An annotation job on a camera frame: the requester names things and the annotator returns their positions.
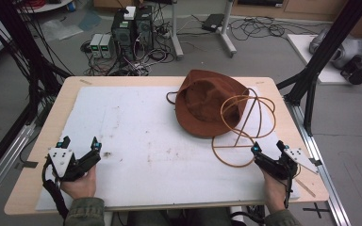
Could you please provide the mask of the small white box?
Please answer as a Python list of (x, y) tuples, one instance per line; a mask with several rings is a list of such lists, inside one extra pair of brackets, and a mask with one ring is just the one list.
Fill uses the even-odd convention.
[(128, 6), (125, 8), (125, 13), (123, 15), (123, 18), (125, 20), (134, 20), (136, 15), (136, 8), (133, 6)]

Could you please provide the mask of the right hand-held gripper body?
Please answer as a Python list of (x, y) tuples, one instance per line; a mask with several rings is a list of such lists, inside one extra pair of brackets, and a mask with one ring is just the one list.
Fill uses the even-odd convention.
[(281, 153), (277, 160), (270, 158), (262, 152), (255, 155), (255, 163), (271, 177), (279, 180), (294, 178), (298, 174), (300, 167), (315, 174), (319, 173), (317, 166), (301, 149), (289, 148), (287, 153)]

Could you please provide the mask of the white foam mat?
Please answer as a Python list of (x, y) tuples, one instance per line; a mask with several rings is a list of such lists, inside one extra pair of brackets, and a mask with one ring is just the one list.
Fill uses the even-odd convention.
[[(194, 137), (178, 123), (174, 86), (84, 87), (61, 132), (81, 157), (92, 139), (102, 143), (96, 195), (108, 208), (146, 209), (261, 202), (263, 176), (253, 162), (221, 163), (211, 138)], [(256, 141), (277, 158), (277, 129)]]

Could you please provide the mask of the black device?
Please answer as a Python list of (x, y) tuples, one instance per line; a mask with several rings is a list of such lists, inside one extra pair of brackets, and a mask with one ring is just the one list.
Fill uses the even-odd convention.
[(362, 59), (360, 56), (354, 56), (343, 68), (340, 73), (342, 77), (352, 85), (362, 84)]

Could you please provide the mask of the brown brimmed hat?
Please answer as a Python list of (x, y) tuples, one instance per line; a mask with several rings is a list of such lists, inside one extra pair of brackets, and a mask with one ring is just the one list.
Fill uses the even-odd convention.
[(241, 95), (250, 91), (221, 73), (191, 70), (175, 97), (175, 116), (180, 126), (195, 137), (216, 137), (240, 122), (246, 104)]

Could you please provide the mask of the grey power supply unit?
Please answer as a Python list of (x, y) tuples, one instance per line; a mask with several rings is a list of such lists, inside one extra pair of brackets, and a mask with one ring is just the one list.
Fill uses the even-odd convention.
[(104, 34), (100, 41), (100, 50), (102, 58), (112, 58), (114, 47), (112, 38), (109, 34)]
[(103, 38), (102, 34), (94, 34), (90, 41), (90, 49), (91, 49), (92, 55), (95, 58), (102, 57), (101, 50), (100, 50), (100, 42), (101, 42), (102, 38)]

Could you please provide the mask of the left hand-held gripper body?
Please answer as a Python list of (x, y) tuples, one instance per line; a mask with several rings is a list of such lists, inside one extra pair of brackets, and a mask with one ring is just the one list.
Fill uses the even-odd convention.
[(50, 148), (48, 156), (53, 163), (54, 174), (60, 181), (73, 182), (83, 177), (100, 160), (101, 147), (92, 147), (91, 150), (76, 159), (70, 149)]

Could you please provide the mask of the clear plastic sheet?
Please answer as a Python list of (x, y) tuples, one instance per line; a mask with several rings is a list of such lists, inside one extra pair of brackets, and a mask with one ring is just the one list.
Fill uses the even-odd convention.
[(60, 20), (51, 20), (41, 25), (42, 34), (47, 41), (65, 40), (83, 32), (77, 25), (64, 25)]

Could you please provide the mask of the white floor board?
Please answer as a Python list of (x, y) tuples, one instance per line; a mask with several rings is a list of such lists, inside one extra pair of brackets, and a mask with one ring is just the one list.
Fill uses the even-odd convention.
[[(309, 53), (309, 44), (316, 35), (288, 34), (288, 41), (300, 56), (304, 64), (307, 64), (312, 55)], [(321, 71), (318, 83), (320, 85), (349, 85), (349, 82), (340, 74), (340, 70), (331, 63), (327, 63)]]

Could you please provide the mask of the person's left hand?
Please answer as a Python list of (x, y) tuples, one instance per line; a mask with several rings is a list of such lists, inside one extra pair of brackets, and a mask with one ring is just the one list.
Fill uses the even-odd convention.
[(74, 200), (93, 197), (96, 192), (96, 167), (93, 166), (83, 177), (73, 182), (63, 182), (60, 188)]

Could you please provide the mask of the flat black box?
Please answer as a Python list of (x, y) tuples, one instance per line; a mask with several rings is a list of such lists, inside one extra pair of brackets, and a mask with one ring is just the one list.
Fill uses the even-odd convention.
[(210, 14), (202, 24), (202, 28), (209, 32), (215, 32), (222, 24), (224, 15), (222, 13)]

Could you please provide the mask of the white metal table stand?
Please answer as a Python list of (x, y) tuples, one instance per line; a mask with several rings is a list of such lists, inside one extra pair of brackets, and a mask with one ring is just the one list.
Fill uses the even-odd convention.
[[(173, 49), (175, 52), (175, 58), (177, 60), (182, 59), (184, 56), (184, 52), (182, 50), (180, 41), (177, 37), (177, 2), (178, 0), (171, 0), (172, 2), (172, 30), (171, 30), (171, 41), (173, 44)], [(227, 28), (229, 25), (229, 19), (231, 16), (231, 10), (234, 4), (234, 0), (225, 0), (225, 9), (224, 9), (224, 18), (222, 27), (219, 27), (217, 29), (217, 33), (220, 35), (220, 38), (222, 40), (222, 43), (225, 46), (225, 49), (227, 50), (230, 57), (232, 57), (236, 52), (237, 49), (230, 40), (230, 38), (227, 35)]]

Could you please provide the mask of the person's right hand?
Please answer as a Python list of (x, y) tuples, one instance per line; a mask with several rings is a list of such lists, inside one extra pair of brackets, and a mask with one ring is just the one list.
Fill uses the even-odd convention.
[(271, 214), (285, 210), (286, 183), (271, 177), (266, 171), (264, 176), (265, 204)]

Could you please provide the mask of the thin wooden stick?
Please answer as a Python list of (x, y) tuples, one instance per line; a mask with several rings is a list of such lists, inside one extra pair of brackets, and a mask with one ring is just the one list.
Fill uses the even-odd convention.
[(316, 198), (316, 194), (308, 186), (306, 186), (301, 180), (295, 179), (295, 182), (299, 186), (301, 186), (308, 194), (310, 194), (312, 197)]

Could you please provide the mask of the grey rounded shell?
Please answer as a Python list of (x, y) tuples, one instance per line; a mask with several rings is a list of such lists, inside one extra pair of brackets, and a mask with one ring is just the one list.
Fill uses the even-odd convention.
[[(329, 28), (324, 28), (320, 34), (310, 42), (310, 54), (314, 54), (317, 51), (328, 32)], [(362, 40), (348, 36), (332, 55), (330, 62), (335, 68), (342, 69), (354, 57), (358, 57), (362, 63)]]

